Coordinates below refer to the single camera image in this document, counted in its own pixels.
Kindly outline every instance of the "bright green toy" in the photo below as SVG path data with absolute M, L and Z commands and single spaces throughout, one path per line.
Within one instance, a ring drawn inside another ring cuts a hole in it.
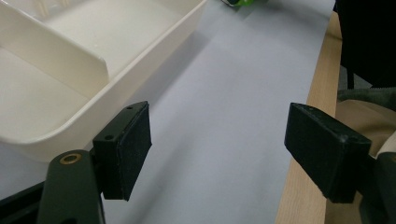
M 231 7 L 241 7 L 241 6 L 248 6 L 250 5 L 254 0 L 221 0 L 225 4 L 231 6 Z

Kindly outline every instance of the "white table surface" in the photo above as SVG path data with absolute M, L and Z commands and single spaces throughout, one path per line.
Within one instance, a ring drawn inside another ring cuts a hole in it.
M 208 0 L 197 30 L 128 102 L 149 101 L 153 146 L 131 200 L 104 201 L 107 223 L 274 223 L 289 104 L 306 100 L 333 4 Z M 47 167 L 0 145 L 0 199 Z

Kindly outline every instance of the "brass screw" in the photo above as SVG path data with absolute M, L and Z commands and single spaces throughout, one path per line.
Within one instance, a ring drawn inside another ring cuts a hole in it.
M 60 163 L 63 165 L 70 165 L 81 160 L 81 154 L 72 153 L 61 158 Z

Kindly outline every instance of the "khaki fabric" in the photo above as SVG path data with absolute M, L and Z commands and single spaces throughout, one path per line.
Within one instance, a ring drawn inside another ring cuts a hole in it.
M 368 102 L 338 103 L 335 118 L 372 141 L 370 155 L 373 157 L 396 131 L 396 112 Z

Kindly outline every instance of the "white tray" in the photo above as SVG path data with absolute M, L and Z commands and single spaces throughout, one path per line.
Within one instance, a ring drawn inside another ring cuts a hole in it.
M 0 142 L 84 148 L 195 29 L 205 0 L 0 0 Z

